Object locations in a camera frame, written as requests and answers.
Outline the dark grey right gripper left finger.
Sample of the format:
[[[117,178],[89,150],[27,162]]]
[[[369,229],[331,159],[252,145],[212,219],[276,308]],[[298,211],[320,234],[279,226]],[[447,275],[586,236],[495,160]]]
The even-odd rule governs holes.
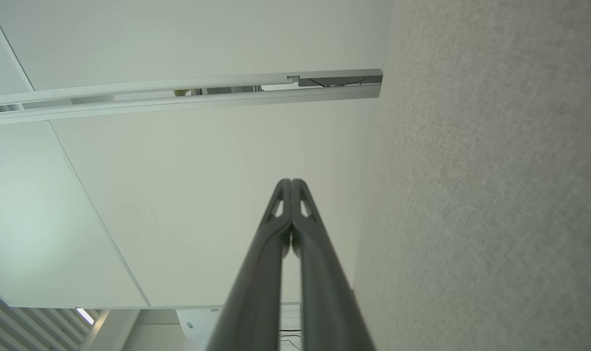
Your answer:
[[[291,237],[291,180],[277,183],[211,334],[209,351],[277,351],[282,262]]]

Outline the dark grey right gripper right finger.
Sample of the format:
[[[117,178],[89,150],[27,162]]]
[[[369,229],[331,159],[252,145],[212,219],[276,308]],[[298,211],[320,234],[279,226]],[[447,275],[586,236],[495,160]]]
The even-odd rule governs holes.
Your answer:
[[[301,260],[305,351],[373,351],[375,345],[311,191],[292,182],[294,248]]]

